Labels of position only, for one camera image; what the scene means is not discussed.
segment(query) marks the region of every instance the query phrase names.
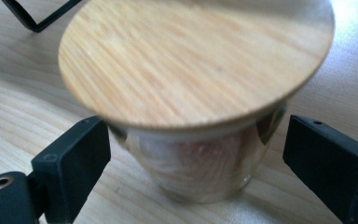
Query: wooden lid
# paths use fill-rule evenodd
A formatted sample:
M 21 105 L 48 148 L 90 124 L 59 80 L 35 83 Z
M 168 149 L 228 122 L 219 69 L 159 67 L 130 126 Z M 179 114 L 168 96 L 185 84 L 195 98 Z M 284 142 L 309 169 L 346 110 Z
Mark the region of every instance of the wooden lid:
M 67 88 L 114 123 L 198 129 L 255 118 L 319 67 L 327 0 L 91 0 L 62 38 Z

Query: wooden table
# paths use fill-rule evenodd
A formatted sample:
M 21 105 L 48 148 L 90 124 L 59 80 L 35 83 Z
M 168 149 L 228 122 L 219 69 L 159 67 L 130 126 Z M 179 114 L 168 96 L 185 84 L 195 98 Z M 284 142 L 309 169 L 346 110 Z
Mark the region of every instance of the wooden table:
M 37 21 L 65 3 L 19 2 Z M 92 116 L 63 86 L 57 59 L 63 31 L 85 3 L 33 34 L 0 2 L 0 174 L 29 174 L 38 152 Z M 358 140 L 358 1 L 332 4 L 333 47 L 316 76 L 290 101 L 272 147 L 245 189 L 221 203 L 175 203 L 111 138 L 112 160 L 76 223 L 339 223 L 282 160 L 290 114 L 318 119 Z

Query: wooden surface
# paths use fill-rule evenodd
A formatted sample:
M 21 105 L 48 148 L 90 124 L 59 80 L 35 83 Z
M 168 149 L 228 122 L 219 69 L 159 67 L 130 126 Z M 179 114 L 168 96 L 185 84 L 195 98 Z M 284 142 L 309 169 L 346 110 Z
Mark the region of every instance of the wooden surface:
M 328 0 L 92 0 L 65 31 L 68 89 L 105 119 L 188 129 L 267 115 L 334 32 Z
M 65 1 L 20 2 L 40 21 Z M 0 174 L 29 174 L 35 154 L 92 115 L 65 89 L 58 66 L 63 31 L 84 3 L 32 34 L 0 2 Z M 332 3 L 337 27 L 326 61 L 292 99 L 245 189 L 221 203 L 174 203 L 112 139 L 112 161 L 76 223 L 339 223 L 282 161 L 290 114 L 319 119 L 358 140 L 358 1 Z

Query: jar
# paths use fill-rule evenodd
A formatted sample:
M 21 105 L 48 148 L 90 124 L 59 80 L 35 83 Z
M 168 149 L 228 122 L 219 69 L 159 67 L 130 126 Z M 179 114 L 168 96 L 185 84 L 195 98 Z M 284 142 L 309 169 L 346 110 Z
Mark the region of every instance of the jar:
M 91 0 L 66 29 L 66 87 L 174 199 L 248 183 L 334 33 L 327 0 Z

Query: black clamp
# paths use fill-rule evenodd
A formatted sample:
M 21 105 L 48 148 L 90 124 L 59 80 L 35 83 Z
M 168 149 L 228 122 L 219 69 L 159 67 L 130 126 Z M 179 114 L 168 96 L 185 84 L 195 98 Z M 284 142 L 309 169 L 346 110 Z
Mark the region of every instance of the black clamp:
M 33 171 L 0 175 L 0 223 L 73 223 L 110 161 L 107 125 L 79 121 L 32 159 Z
M 358 223 L 357 141 L 318 120 L 292 116 L 283 159 L 343 223 Z

